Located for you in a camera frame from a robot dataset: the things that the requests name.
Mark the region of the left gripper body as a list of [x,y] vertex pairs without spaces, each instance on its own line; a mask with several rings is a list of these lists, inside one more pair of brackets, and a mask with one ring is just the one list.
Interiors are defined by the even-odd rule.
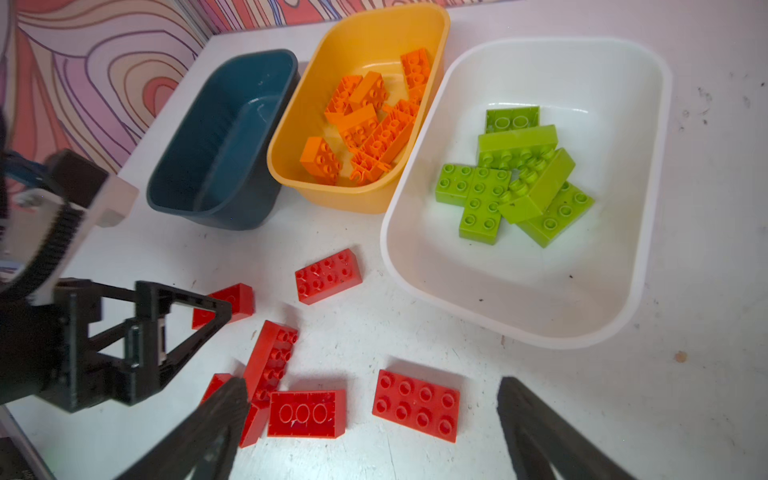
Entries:
[[[91,336],[103,301],[134,306],[134,316]],[[58,365],[40,397],[69,413],[106,401],[138,404],[162,390],[159,317],[162,286],[140,281],[133,290],[70,279],[54,289],[61,330]]]

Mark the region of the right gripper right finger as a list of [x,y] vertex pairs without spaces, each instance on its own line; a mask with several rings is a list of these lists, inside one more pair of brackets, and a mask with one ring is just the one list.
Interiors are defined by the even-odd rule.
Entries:
[[497,413],[519,479],[630,479],[516,377],[501,379]]

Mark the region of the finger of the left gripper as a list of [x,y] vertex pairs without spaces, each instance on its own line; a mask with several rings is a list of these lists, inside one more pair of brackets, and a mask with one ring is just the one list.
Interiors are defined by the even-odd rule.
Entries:
[[100,285],[104,299],[133,313],[91,338],[106,390],[162,390],[232,318],[230,302],[174,286],[139,281],[131,290]]

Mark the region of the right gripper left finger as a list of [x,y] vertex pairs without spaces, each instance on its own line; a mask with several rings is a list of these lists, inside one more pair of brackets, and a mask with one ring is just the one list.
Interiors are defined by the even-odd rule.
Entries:
[[119,477],[229,478],[248,410],[246,382],[229,380]]

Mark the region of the small orange lego brick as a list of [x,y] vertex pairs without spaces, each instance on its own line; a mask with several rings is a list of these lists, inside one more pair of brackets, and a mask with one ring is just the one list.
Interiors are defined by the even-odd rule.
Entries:
[[307,139],[299,162],[317,183],[337,184],[342,164],[322,137],[313,136]]

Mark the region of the orange lego chassis plate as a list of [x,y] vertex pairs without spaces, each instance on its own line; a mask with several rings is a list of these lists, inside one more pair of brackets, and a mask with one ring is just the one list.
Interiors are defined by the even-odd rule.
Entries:
[[386,106],[387,115],[363,144],[353,149],[352,171],[349,178],[358,186],[377,181],[391,170],[400,151],[410,139],[420,105],[399,100],[394,107]]

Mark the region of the small green lego cube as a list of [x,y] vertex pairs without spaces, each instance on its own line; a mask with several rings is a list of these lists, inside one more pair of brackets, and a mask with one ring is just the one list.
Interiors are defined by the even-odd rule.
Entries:
[[463,207],[475,170],[475,167],[469,165],[444,164],[436,185],[436,200],[439,203]]

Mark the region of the orange lego brick bottom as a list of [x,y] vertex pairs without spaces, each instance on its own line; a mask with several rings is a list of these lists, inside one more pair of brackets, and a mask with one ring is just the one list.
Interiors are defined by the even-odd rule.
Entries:
[[348,75],[340,80],[324,111],[325,118],[331,125],[337,125],[352,112],[350,97],[362,80],[361,75]]

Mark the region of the green lego brick top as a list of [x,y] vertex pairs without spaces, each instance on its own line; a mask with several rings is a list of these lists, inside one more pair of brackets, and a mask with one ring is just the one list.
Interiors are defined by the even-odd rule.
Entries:
[[544,125],[478,136],[479,167],[512,170],[527,160],[553,152],[558,145],[555,125]]

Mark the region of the long green lego brick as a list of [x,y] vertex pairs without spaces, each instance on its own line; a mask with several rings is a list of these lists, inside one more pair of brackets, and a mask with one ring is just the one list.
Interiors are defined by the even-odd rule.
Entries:
[[474,169],[459,226],[461,238],[489,245],[496,243],[501,222],[500,200],[511,178],[509,170]]

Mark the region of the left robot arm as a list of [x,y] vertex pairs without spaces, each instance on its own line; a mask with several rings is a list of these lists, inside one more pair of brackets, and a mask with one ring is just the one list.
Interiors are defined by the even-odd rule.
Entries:
[[37,163],[1,141],[1,400],[75,413],[162,391],[231,320],[223,300],[138,281],[70,278],[89,234],[127,218],[137,189],[69,149]]

